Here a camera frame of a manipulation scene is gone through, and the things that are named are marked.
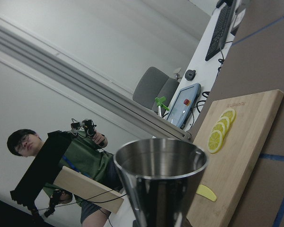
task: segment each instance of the yellow plastic piece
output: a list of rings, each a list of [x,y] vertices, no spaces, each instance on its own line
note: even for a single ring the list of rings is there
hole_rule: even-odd
[[[197,192],[198,195],[202,195],[205,198],[209,199],[210,201],[215,202],[217,200],[217,196],[215,193],[213,193],[212,190],[210,190],[208,187],[204,186],[203,184],[200,184],[198,186]]]

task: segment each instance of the chair backrest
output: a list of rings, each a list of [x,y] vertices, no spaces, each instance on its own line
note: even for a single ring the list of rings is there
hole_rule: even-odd
[[[149,67],[133,93],[133,101],[157,113],[155,98],[165,96],[166,101],[163,104],[168,106],[178,86],[177,80],[155,67]]]

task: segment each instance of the cup rim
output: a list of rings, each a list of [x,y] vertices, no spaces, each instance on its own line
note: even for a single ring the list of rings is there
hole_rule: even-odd
[[[143,139],[143,140],[176,140],[176,139],[173,139],[173,138],[152,138],[152,139]],[[132,143],[135,143],[135,142],[138,142],[138,141],[142,141],[142,140],[133,140],[133,141],[130,141],[128,143],[125,143],[119,150],[121,150],[123,147],[129,145],[129,144],[132,144]],[[180,178],[185,178],[185,177],[189,177],[189,176],[192,176],[192,175],[195,175],[201,171],[203,171],[207,166],[208,166],[208,155],[202,151],[198,146],[196,146],[201,152],[204,153],[205,157],[206,157],[206,161],[205,163],[197,170],[195,171],[192,171],[192,172],[189,172],[189,173],[186,173],[186,174],[182,174],[182,175],[175,175],[175,176],[160,176],[160,175],[154,175],[154,176],[149,176],[149,175],[142,175],[142,174],[138,174],[138,173],[135,173],[133,171],[129,171],[127,169],[124,169],[116,160],[116,155],[118,153],[118,151],[116,152],[116,154],[113,156],[113,159],[114,159],[114,163],[115,165],[117,166],[117,168],[120,170],[120,171],[125,171],[127,172],[128,174],[131,174],[131,175],[134,175],[136,178],[142,178],[142,179],[146,179],[146,180],[174,180],[174,179],[180,179]]]

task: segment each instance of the wooden board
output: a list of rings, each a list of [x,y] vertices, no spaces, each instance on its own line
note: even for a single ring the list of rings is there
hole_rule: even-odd
[[[209,157],[200,184],[217,196],[216,202],[195,195],[187,218],[193,227],[226,227],[238,205],[244,188],[269,133],[284,94],[280,90],[261,92],[213,101],[193,142]],[[207,150],[213,125],[227,109],[237,116],[215,154]]]
[[[54,185],[89,201],[103,202],[115,199],[109,202],[96,203],[98,206],[113,213],[117,213],[124,200],[123,198],[116,199],[122,196],[122,194],[112,191],[103,184],[100,184],[66,166],[63,166],[62,170],[57,175]]]

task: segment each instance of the lemon slice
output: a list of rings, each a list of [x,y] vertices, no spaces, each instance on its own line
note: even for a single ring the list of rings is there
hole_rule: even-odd
[[[232,108],[229,108],[229,109],[226,109],[220,117],[228,117],[230,122],[232,123],[233,120],[235,120],[235,117],[236,117],[236,111]]]
[[[231,125],[231,121],[229,120],[229,117],[220,117],[218,122],[222,122],[226,127],[226,133],[228,132],[229,126]]]
[[[222,122],[217,122],[214,126],[212,131],[214,130],[219,130],[222,133],[222,136],[224,138],[225,134],[226,134],[226,126],[224,123]]]
[[[210,153],[216,153],[222,146],[223,136],[221,131],[213,130],[207,142],[207,147]]]

